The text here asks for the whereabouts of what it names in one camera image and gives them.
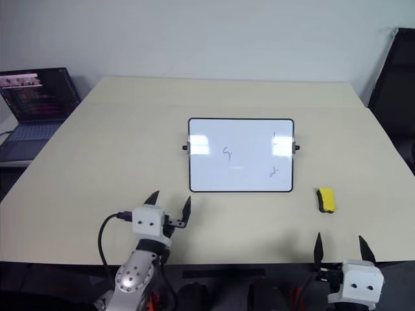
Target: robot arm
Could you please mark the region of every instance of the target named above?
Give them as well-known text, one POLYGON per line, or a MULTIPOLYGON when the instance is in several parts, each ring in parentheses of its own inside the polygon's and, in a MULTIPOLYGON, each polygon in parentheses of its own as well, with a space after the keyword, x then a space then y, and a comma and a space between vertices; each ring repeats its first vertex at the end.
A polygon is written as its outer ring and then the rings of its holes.
POLYGON ((323 245, 320 233, 314 247, 317 280, 330 284, 328 303, 336 310, 375 310, 383 287, 383 274, 375 266, 375 256, 359 236, 362 260, 344 260, 341 270, 322 268, 323 245))
POLYGON ((185 228, 190 217, 187 199, 181 220, 169 220, 156 205, 158 191, 132 212, 132 228, 139 242, 130 258, 117 271, 115 290, 107 311, 145 310, 147 297, 157 279, 161 262, 166 262, 175 227, 185 228))

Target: laptop screen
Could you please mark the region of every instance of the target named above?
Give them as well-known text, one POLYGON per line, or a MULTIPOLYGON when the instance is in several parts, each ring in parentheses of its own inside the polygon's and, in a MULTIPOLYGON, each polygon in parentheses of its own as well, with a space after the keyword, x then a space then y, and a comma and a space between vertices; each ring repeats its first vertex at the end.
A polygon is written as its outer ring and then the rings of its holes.
POLYGON ((0 93, 19 122, 64 120, 80 103, 66 68, 0 72, 0 93))

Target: laptop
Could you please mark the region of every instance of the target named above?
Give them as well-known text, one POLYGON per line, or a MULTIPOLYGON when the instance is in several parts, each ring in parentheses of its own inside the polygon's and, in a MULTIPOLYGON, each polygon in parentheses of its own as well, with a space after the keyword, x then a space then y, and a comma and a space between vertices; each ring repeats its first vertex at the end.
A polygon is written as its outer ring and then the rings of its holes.
POLYGON ((0 94, 19 122, 0 163, 33 160, 80 103, 66 68, 0 72, 0 94))

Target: sponge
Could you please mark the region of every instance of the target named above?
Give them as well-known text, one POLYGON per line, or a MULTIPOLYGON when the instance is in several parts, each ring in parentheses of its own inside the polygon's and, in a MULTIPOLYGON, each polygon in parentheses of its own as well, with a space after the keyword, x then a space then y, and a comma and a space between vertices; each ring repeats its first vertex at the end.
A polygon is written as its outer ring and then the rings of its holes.
POLYGON ((322 213, 334 213, 336 211, 335 196, 332 188, 318 188, 318 209, 322 213))

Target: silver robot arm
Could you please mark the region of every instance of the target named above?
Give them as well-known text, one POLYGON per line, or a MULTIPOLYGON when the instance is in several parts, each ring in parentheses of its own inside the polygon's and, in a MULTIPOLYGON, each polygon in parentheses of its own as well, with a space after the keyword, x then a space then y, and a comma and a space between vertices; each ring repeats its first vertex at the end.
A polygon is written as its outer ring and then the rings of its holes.
POLYGON ((145 310, 148 296, 157 279, 161 262, 166 262, 175 227, 185 228, 190 217, 187 199, 182 220, 172 221, 156 205, 158 191, 132 212, 132 228, 139 239, 130 258, 117 271, 114 294, 107 311, 145 310))

